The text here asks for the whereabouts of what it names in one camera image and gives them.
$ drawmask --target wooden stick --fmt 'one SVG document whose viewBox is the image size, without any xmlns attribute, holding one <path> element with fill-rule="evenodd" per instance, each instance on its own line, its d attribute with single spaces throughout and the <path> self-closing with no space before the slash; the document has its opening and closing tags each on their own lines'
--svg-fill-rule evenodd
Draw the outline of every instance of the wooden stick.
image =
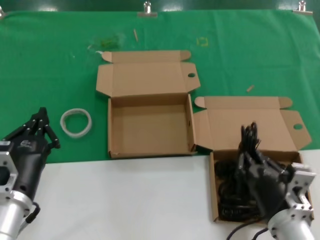
<svg viewBox="0 0 320 240">
<path fill-rule="evenodd" d="M 255 85 L 251 85 L 251 86 L 246 90 L 246 92 L 249 93 L 254 87 L 255 87 Z"/>
<path fill-rule="evenodd" d="M 137 31 L 136 31 L 135 28 L 133 29 L 133 33 L 134 33 L 135 40 L 136 40 L 137 42 L 139 42 L 138 35 L 137 35 Z"/>
</svg>

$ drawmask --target robotic hand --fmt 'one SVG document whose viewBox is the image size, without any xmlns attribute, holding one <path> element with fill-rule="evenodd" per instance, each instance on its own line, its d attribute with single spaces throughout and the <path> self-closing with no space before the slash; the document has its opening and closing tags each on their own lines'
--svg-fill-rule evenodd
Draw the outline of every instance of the robotic hand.
<svg viewBox="0 0 320 240">
<path fill-rule="evenodd" d="M 241 183 L 247 184 L 261 217 L 236 227 L 227 240 L 239 229 L 257 222 L 267 223 L 268 228 L 252 240 L 268 230 L 279 240 L 314 240 L 310 231 L 313 207 L 306 193 L 316 174 L 300 163 L 285 167 L 271 160 L 257 149 L 259 143 L 256 123 L 242 126 L 236 171 L 238 190 L 241 191 Z"/>
<path fill-rule="evenodd" d="M 34 198 L 53 148 L 59 149 L 60 143 L 45 107 L 0 141 L 0 240 L 15 240 L 39 213 Z"/>
</svg>

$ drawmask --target open cardboard box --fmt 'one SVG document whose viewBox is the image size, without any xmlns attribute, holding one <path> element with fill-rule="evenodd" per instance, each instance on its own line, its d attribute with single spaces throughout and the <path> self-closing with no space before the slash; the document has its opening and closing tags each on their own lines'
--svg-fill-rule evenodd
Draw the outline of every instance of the open cardboard box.
<svg viewBox="0 0 320 240">
<path fill-rule="evenodd" d="M 213 150 L 209 160 L 212 216 L 219 221 L 218 189 L 215 163 L 236 159 L 241 140 L 241 126 L 257 123 L 260 151 L 285 165 L 303 163 L 298 150 L 311 137 L 297 111 L 285 110 L 292 105 L 287 97 L 197 97 L 195 105 L 206 110 L 194 114 L 196 143 Z"/>
<path fill-rule="evenodd" d="M 108 99 L 112 158 L 190 155 L 195 149 L 188 92 L 200 87 L 189 51 L 104 52 L 96 90 Z"/>
</svg>

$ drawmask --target green cloth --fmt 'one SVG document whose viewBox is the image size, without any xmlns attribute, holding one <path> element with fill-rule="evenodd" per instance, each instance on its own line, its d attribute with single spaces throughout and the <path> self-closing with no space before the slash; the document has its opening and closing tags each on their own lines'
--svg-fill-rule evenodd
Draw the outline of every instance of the green cloth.
<svg viewBox="0 0 320 240">
<path fill-rule="evenodd" d="M 138 42 L 135 39 L 136 29 Z M 49 163 L 108 159 L 107 97 L 96 92 L 96 51 L 190 50 L 196 96 L 287 96 L 320 148 L 320 35 L 312 16 L 289 10 L 17 12 L 0 20 L 0 136 L 47 107 L 61 142 Z M 60 127 L 72 108 L 92 116 L 72 139 Z M 70 119 L 80 130 L 85 118 Z"/>
</svg>

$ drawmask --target white rubber band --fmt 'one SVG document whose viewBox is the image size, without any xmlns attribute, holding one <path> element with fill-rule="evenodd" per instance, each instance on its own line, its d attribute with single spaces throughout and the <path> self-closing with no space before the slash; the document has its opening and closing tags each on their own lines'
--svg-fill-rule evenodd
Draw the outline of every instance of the white rubber band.
<svg viewBox="0 0 320 240">
<path fill-rule="evenodd" d="M 81 132 L 78 132 L 78 133 L 74 133 L 74 132 L 70 132 L 67 127 L 66 127 L 66 118 L 70 115 L 74 115 L 74 114 L 84 114 L 86 115 L 86 117 L 88 118 L 88 124 L 87 126 L 85 127 L 84 130 L 82 130 Z M 61 116 L 61 119 L 60 119 L 60 125 L 61 125 L 61 128 L 62 130 L 67 134 L 69 135 L 70 137 L 74 138 L 74 139 L 77 139 L 77 138 L 81 138 L 83 137 L 84 135 L 86 135 L 90 129 L 91 129 L 91 126 L 92 126 L 92 120 L 91 120 L 91 116 L 90 114 L 82 109 L 82 108 L 73 108 L 73 109 L 70 109 L 68 111 L 66 111 L 62 116 Z"/>
</svg>

